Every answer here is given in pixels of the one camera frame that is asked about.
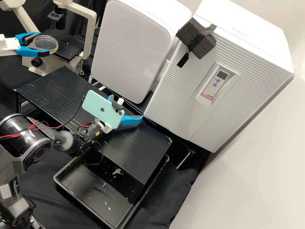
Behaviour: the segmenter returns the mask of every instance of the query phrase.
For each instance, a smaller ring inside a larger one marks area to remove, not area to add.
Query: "mint green smartphone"
[[[97,94],[96,92],[89,90],[82,105],[83,109],[104,123],[107,123],[111,128],[116,129],[121,123],[124,117],[124,110],[115,112],[115,108],[111,102]]]

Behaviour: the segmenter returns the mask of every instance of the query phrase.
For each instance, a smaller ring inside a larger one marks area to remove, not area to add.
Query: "black foam block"
[[[191,18],[180,30],[178,30],[176,36],[186,45],[189,46],[194,39],[198,39],[198,35],[202,34],[204,27]],[[199,59],[204,57],[209,51],[211,51],[216,46],[216,39],[208,34],[202,36],[202,39],[198,44],[190,51],[195,54]]]

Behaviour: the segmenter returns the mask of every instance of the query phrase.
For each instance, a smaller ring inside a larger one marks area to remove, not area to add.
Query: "ribbed white panel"
[[[241,49],[217,34],[216,47],[201,60],[190,59],[179,68],[186,46],[180,42],[165,70],[145,116],[170,129],[215,62],[240,75],[226,94],[200,120],[189,139],[218,150],[293,74]]]

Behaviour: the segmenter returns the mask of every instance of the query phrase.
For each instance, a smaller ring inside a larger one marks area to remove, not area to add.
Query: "white appliance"
[[[106,87],[140,103],[192,17],[176,0],[109,0],[103,16],[91,75]]]
[[[196,14],[215,48],[201,60],[180,42],[144,115],[210,152],[216,152],[294,76],[282,29],[227,0],[203,0]]]

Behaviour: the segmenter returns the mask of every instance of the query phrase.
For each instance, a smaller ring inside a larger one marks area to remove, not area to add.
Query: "white wall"
[[[198,9],[198,6],[202,0],[178,0],[178,1],[184,4],[186,7],[188,7],[194,14]]]
[[[283,28],[296,77],[200,173],[170,228],[304,229],[305,1],[234,2]]]

